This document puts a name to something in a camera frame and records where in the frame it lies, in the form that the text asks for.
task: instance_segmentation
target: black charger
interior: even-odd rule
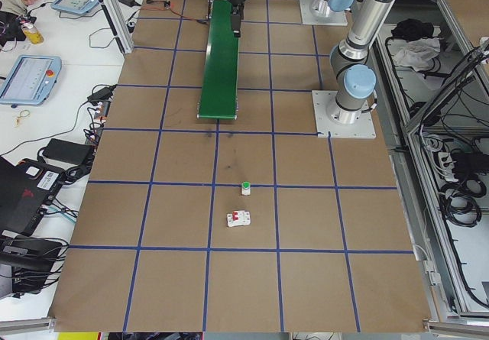
[[[132,8],[133,6],[141,6],[138,2],[135,0],[118,0],[121,4],[127,5],[129,8]]]

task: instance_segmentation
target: metal bracket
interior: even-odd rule
[[[318,138],[375,139],[375,128],[370,113],[362,113],[353,125],[340,125],[326,114],[326,105],[336,97],[336,91],[313,90],[314,115]]]
[[[346,19],[346,14],[344,11],[331,11],[330,16],[328,17],[318,17],[314,15],[310,10],[312,2],[313,0],[299,0],[300,14],[303,17],[303,24],[335,25],[342,27],[346,27],[348,25],[348,21]]]

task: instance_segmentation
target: power strip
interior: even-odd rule
[[[453,173],[455,162],[452,159],[452,155],[445,151],[438,152],[438,162],[443,173],[443,178],[446,182],[458,182]]]

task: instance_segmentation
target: white electrical component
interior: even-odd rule
[[[239,225],[250,225],[250,212],[245,210],[234,210],[228,214],[228,227],[238,227]]]
[[[244,181],[241,184],[241,194],[243,196],[248,196],[251,194],[251,184],[248,181]]]
[[[440,151],[438,152],[438,162],[443,173],[443,178],[447,182],[458,182],[453,174],[453,168],[455,167],[455,162],[452,159],[450,153]]]

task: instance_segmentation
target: black bag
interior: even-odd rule
[[[391,32],[394,38],[402,38],[410,42],[421,38],[432,38],[435,28],[431,23],[422,23],[417,19],[406,19],[398,23]]]
[[[0,25],[4,27],[3,33],[0,32],[0,46],[4,46],[10,40],[25,40],[25,34],[21,29],[21,19],[18,15],[0,11]]]

